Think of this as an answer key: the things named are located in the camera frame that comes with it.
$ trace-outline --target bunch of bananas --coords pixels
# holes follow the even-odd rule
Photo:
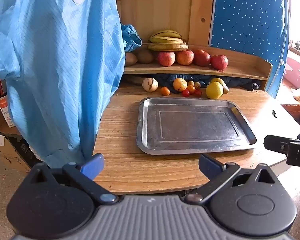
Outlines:
[[[180,33],[173,30],[163,30],[152,34],[148,49],[155,51],[181,51],[188,49]]]

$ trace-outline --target gray ribbed surface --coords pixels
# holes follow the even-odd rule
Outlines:
[[[16,236],[16,240],[25,237]],[[126,196],[99,209],[93,221],[64,240],[244,240],[219,228],[203,207],[178,196]],[[273,240],[292,239],[286,235]]]

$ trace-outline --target kiwi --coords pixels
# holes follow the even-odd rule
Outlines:
[[[138,62],[141,64],[149,64],[153,62],[154,56],[151,51],[143,49],[137,53]]]
[[[125,66],[132,66],[137,63],[138,59],[136,55],[130,52],[126,52],[126,61],[124,63]]]

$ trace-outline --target tray rim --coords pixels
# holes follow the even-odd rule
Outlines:
[[[143,130],[143,122],[141,121],[143,118],[143,106],[144,106],[144,102],[149,100],[149,99],[172,99],[172,100],[208,100],[208,101],[216,101],[214,99],[209,99],[209,98],[166,98],[166,97],[147,97],[144,98],[140,101],[139,104],[139,113],[138,113],[138,125],[137,125],[137,146],[139,147],[139,149],[141,151],[143,151],[146,154],[150,154],[150,155],[181,155],[181,154],[200,154],[200,153],[219,153],[219,152],[231,152],[231,151],[238,151],[238,150],[249,150],[249,149],[254,149],[257,147],[257,137],[255,135],[255,133],[252,130],[252,127],[250,125],[250,122],[248,121],[248,119],[245,117],[245,115],[242,113],[241,109],[237,106],[237,104],[235,102],[232,102],[230,100],[218,100],[218,101],[223,101],[223,102],[228,102],[230,104],[232,104],[233,106],[235,106],[235,108],[238,110],[238,112],[241,114],[241,116],[243,117],[244,121],[246,122],[247,126],[249,127],[249,129],[251,130],[252,134],[254,135],[254,137],[256,138],[255,143],[253,144],[249,144],[248,146],[234,146],[233,149],[231,150],[224,150],[223,148],[219,148],[218,151],[194,151],[194,149],[191,150],[182,150],[182,153],[179,153],[178,151],[181,150],[162,150],[162,151],[158,151],[158,150],[151,150],[148,147],[146,147],[143,143],[142,143],[142,130]]]

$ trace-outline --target orange and white box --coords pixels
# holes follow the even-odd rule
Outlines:
[[[14,127],[15,125],[12,122],[10,114],[9,114],[7,96],[4,96],[4,97],[0,98],[0,109],[1,109],[1,112],[4,116],[4,118],[6,119],[6,122],[9,126],[9,128]]]

